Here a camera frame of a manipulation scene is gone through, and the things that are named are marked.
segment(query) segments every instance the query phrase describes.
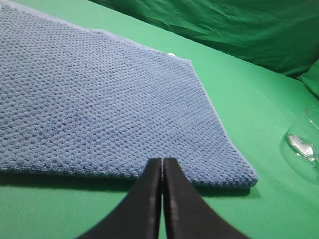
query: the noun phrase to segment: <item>textured towel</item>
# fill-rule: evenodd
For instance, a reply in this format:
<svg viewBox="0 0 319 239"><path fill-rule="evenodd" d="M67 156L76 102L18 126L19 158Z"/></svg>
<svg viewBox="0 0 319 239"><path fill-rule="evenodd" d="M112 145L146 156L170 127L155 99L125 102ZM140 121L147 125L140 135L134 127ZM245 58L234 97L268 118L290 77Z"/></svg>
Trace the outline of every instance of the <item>textured towel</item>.
<svg viewBox="0 0 319 239"><path fill-rule="evenodd" d="M190 61L8 1L0 97L0 171L136 178L172 156L196 184L258 179Z"/></svg>

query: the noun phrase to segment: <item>blue towel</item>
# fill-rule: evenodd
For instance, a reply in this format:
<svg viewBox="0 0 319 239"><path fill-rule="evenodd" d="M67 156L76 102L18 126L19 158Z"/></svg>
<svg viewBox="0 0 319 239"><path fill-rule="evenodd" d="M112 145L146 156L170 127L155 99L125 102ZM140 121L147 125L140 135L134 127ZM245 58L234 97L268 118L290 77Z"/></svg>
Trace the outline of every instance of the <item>blue towel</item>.
<svg viewBox="0 0 319 239"><path fill-rule="evenodd" d="M5 1L0 171L138 177L176 157L195 184L249 188L190 61Z"/></svg>

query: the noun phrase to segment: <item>green table surface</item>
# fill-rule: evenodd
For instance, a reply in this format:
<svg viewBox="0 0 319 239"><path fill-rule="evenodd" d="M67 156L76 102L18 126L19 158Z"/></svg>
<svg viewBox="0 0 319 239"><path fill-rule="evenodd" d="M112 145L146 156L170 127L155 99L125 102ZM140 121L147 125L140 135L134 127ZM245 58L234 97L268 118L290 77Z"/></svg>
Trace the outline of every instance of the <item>green table surface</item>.
<svg viewBox="0 0 319 239"><path fill-rule="evenodd" d="M192 60L230 138L260 177L248 193L199 188L205 201L254 239L319 238L319 176L305 161L283 157L280 148L304 109L319 109L302 83L88 0L15 1ZM128 180L2 173L0 238L74 238L107 215L131 185ZM160 238L165 238L163 217Z"/></svg>

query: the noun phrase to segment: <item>green fabric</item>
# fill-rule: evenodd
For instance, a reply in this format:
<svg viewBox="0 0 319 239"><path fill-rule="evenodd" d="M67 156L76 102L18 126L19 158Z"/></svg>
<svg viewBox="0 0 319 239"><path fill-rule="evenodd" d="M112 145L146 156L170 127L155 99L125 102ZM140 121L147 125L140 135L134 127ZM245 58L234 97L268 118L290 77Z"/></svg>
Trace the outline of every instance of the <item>green fabric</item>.
<svg viewBox="0 0 319 239"><path fill-rule="evenodd" d="M298 77L319 98L319 59L310 69Z"/></svg>
<svg viewBox="0 0 319 239"><path fill-rule="evenodd" d="M230 138L260 176L249 194L201 188L204 200L250 238L319 238L319 177L302 160L292 167L279 148L305 108L319 109L302 82L87 0L16 2L191 59ZM130 186L119 180L0 174L0 239L75 238L109 213ZM164 239L163 217L161 222Z"/></svg>
<svg viewBox="0 0 319 239"><path fill-rule="evenodd" d="M318 0L92 0L297 77L319 56Z"/></svg>

